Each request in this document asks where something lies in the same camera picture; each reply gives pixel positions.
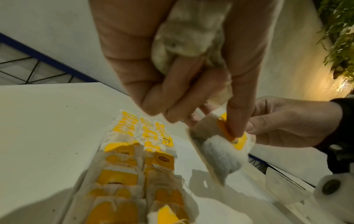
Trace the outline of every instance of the white table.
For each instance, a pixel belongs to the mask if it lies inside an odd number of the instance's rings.
[[[128,96],[101,83],[4,86],[0,102],[0,224],[58,223],[119,110],[143,115]],[[174,138],[176,173],[185,179],[187,204],[199,223],[235,223],[247,219],[242,213],[254,223],[291,223],[272,205],[276,200],[256,168],[247,164],[231,175],[223,191],[189,142],[186,125],[154,119]]]

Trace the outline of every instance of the black sleeve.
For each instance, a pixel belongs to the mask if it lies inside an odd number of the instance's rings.
[[[342,120],[338,128],[315,148],[327,154],[328,168],[333,173],[347,173],[354,162],[354,98],[331,101],[342,107]]]

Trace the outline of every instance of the fingernail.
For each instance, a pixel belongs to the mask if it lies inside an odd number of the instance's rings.
[[[254,128],[253,124],[251,122],[248,122],[247,125],[246,125],[245,131],[246,132],[250,132],[250,131],[253,130],[253,128]]]

